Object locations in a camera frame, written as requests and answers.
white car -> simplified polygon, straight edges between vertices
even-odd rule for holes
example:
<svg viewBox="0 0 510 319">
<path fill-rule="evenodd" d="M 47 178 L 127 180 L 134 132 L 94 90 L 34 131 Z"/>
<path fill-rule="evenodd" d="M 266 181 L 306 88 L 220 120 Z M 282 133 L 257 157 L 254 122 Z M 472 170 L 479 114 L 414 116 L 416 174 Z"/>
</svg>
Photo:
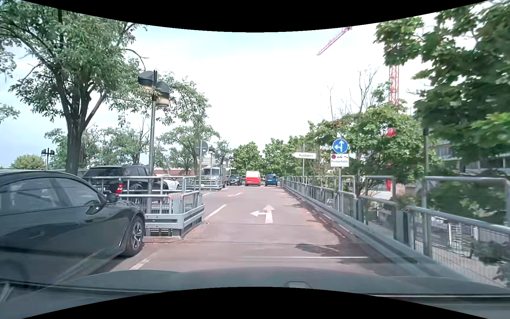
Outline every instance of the white car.
<svg viewBox="0 0 510 319">
<path fill-rule="evenodd" d="M 172 177 L 170 175 L 165 175 L 165 174 L 157 174 L 157 176 L 163 178 L 163 181 L 166 182 L 166 185 L 168 186 L 169 190 L 179 190 L 180 189 L 180 183 L 178 180 L 176 180 L 176 177 Z"/>
</svg>

car hood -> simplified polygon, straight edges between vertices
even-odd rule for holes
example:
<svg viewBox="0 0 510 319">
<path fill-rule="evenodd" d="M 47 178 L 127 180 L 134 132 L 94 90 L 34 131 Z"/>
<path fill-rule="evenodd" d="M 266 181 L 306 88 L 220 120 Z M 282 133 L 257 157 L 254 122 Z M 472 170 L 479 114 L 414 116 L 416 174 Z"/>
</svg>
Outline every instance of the car hood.
<svg viewBox="0 0 510 319">
<path fill-rule="evenodd" d="M 384 277 L 299 267 L 174 272 L 121 270 L 91 275 L 0 304 L 0 319 L 25 318 L 132 295 L 222 287 L 313 288 L 377 296 L 505 295 L 510 290 L 441 277 Z"/>
</svg>

blue car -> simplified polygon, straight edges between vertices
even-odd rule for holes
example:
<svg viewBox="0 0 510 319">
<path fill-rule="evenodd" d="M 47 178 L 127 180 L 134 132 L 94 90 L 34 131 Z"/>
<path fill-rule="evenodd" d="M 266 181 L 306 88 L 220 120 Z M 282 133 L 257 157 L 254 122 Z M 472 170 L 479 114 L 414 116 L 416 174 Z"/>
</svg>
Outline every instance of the blue car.
<svg viewBox="0 0 510 319">
<path fill-rule="evenodd" d="M 267 174 L 265 177 L 265 186 L 267 185 L 278 185 L 277 176 L 275 174 Z"/>
</svg>

metal fence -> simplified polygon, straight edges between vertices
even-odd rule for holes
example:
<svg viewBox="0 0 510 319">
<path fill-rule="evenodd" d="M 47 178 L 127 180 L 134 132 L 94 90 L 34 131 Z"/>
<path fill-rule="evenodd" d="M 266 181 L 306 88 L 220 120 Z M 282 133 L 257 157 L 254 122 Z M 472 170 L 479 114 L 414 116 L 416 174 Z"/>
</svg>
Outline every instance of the metal fence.
<svg viewBox="0 0 510 319">
<path fill-rule="evenodd" d="M 364 182 L 368 179 L 393 177 L 364 177 Z M 435 262 L 463 279 L 510 288 L 510 227 L 401 205 L 394 201 L 394 191 L 391 200 L 341 191 L 333 188 L 335 180 L 333 177 L 286 177 L 283 187 L 306 197 L 322 211 L 334 213 L 336 222 L 352 228 L 356 235 L 379 250 L 383 250 L 380 242 L 407 260 L 416 260 L 418 265 L 430 268 L 435 264 L 429 263 Z M 341 187 L 353 191 L 355 178 L 346 177 L 346 180 Z M 427 180 L 439 180 L 439 177 L 427 177 Z M 462 180 L 478 182 L 476 179 Z M 508 183 L 498 179 L 494 182 L 506 185 L 509 194 Z"/>
<path fill-rule="evenodd" d="M 160 180 L 156 176 L 138 177 L 91 177 L 100 180 L 95 185 L 98 190 L 108 192 L 108 181 L 115 180 L 124 185 L 116 193 L 121 199 L 130 200 L 140 206 L 145 215 L 145 240 L 147 237 L 183 237 L 196 225 L 200 224 L 204 216 L 202 194 L 194 186 L 196 177 L 182 178 L 181 189 L 163 190 L 162 187 L 150 192 L 143 187 L 137 187 L 139 180 Z"/>
</svg>

road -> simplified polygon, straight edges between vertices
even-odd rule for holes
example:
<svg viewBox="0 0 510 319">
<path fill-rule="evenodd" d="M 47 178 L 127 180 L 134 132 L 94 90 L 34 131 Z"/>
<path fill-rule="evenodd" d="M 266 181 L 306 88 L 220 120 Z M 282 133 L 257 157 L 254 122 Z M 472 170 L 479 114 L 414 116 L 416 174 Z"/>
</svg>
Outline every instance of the road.
<svg viewBox="0 0 510 319">
<path fill-rule="evenodd" d="M 230 186 L 205 192 L 203 202 L 204 223 L 183 240 L 146 243 L 137 256 L 117 259 L 100 272 L 296 266 L 400 274 L 357 237 L 337 231 L 281 187 Z"/>
</svg>

